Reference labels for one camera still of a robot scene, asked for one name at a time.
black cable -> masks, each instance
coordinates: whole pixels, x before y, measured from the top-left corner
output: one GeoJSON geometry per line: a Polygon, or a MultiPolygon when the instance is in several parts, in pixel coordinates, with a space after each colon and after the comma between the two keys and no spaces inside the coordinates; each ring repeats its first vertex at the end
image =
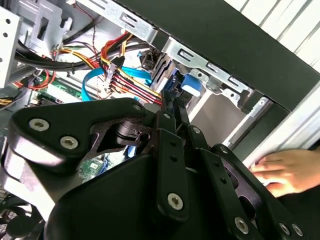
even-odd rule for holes
{"type": "Polygon", "coordinates": [[[82,28],[81,30],[77,31],[75,34],[73,34],[72,36],[64,39],[62,42],[63,44],[69,44],[70,42],[72,42],[73,40],[77,39],[78,37],[82,36],[83,34],[85,34],[86,32],[88,32],[90,29],[92,29],[95,25],[97,25],[98,23],[100,23],[102,20],[104,19],[103,16],[98,16],[96,17],[92,22],[90,22],[88,25],[86,25],[84,28],[82,28]]]}

human hand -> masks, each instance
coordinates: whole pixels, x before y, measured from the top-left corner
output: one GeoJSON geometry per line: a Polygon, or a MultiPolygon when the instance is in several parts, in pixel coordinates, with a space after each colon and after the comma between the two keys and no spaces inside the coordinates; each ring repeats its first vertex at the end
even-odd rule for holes
{"type": "Polygon", "coordinates": [[[301,193],[320,184],[320,151],[287,150],[264,157],[251,169],[276,197],[301,193]]]}

metal sheet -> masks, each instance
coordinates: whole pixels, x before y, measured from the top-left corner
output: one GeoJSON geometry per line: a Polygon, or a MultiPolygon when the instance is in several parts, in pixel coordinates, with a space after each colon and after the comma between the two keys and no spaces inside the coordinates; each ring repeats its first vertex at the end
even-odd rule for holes
{"type": "Polygon", "coordinates": [[[113,0],[77,0],[141,40],[151,43],[158,32],[149,22],[125,9],[113,0]]]}
{"type": "Polygon", "coordinates": [[[21,26],[20,17],[0,6],[0,88],[9,81],[21,26]]]}
{"type": "Polygon", "coordinates": [[[60,46],[72,24],[70,17],[62,21],[62,9],[47,0],[19,0],[12,11],[23,16],[20,40],[47,57],[60,46]]]}

